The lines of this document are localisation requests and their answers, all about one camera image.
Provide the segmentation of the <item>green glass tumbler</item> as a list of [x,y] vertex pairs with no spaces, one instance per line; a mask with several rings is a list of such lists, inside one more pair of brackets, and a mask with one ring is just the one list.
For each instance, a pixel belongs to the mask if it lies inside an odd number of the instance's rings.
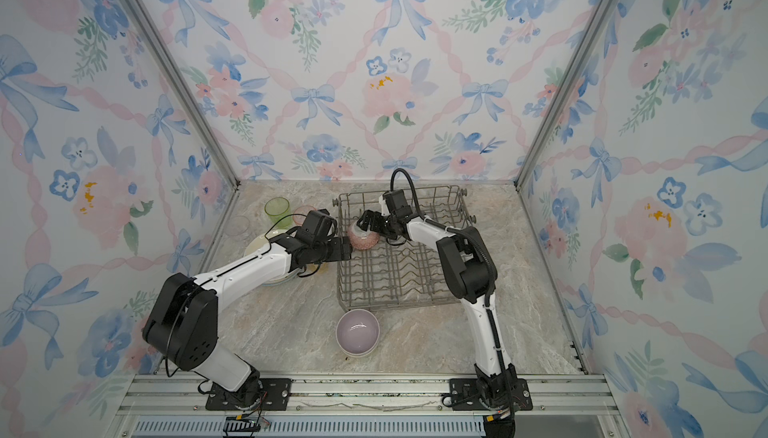
[[288,229],[291,226],[291,205],[285,197],[275,197],[267,201],[264,213],[275,229]]

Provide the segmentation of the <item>pink glass tumbler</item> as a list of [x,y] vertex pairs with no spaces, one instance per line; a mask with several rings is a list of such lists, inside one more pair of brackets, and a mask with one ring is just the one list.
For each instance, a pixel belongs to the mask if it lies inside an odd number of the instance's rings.
[[294,224],[296,226],[302,227],[306,219],[313,211],[316,211],[316,208],[309,205],[304,205],[297,208],[292,215]]

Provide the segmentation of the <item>lilac ceramic bowl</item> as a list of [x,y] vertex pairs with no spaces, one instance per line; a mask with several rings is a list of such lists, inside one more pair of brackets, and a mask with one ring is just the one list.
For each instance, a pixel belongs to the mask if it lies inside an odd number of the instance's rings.
[[346,312],[336,327],[336,341],[342,351],[350,357],[370,354],[376,348],[380,336],[379,321],[370,311],[364,309]]

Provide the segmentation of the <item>pink patterned bowl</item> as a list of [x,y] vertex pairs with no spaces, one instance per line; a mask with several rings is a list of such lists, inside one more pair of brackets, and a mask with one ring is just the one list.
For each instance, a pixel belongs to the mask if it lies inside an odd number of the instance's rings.
[[356,224],[349,226],[347,235],[352,248],[358,251],[370,250],[375,247],[380,240],[380,235],[378,233],[362,230]]

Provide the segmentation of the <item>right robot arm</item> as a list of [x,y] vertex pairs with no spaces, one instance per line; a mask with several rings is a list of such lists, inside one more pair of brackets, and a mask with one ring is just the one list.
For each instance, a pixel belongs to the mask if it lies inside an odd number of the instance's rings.
[[416,210],[402,190],[384,193],[379,205],[379,211],[364,211],[356,227],[387,239],[415,242],[437,253],[446,285],[461,302],[470,325],[480,399],[489,408],[512,408],[517,374],[499,330],[495,304],[498,270],[479,232],[429,218]]

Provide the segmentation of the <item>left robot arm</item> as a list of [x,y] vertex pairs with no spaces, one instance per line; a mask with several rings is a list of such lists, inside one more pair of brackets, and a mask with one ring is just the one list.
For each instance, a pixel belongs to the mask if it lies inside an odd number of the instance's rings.
[[180,370],[242,395],[250,404],[260,392],[260,373],[219,342],[222,312],[270,281],[310,265],[348,261],[352,252],[350,238],[338,234],[337,221],[326,210],[311,211],[301,225],[228,265],[194,277],[168,277],[142,330],[143,339]]

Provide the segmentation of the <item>cream flamingo plate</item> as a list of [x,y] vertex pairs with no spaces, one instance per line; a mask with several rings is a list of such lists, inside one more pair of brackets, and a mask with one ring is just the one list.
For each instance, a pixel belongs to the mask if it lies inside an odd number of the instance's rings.
[[[266,271],[262,270],[256,274],[256,281],[259,286],[272,287],[277,286],[285,282],[289,282],[296,278],[298,274],[303,271],[303,268],[297,268],[290,270],[290,260],[286,252],[281,252],[278,256],[276,251],[277,246],[270,242],[271,239],[276,238],[282,234],[288,232],[288,229],[274,229],[266,232],[263,235],[254,238],[251,243],[246,247],[243,252],[244,258],[253,258],[254,261],[263,267],[263,264],[267,261],[271,262]],[[279,269],[277,262],[286,264],[284,267],[284,273],[277,274]]]

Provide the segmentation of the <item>clear glass tumbler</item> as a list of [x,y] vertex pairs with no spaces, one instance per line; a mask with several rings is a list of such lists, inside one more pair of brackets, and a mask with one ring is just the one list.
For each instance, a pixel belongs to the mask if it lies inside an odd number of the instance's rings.
[[250,234],[250,220],[245,216],[231,216],[224,227],[224,235],[231,239],[244,239]]

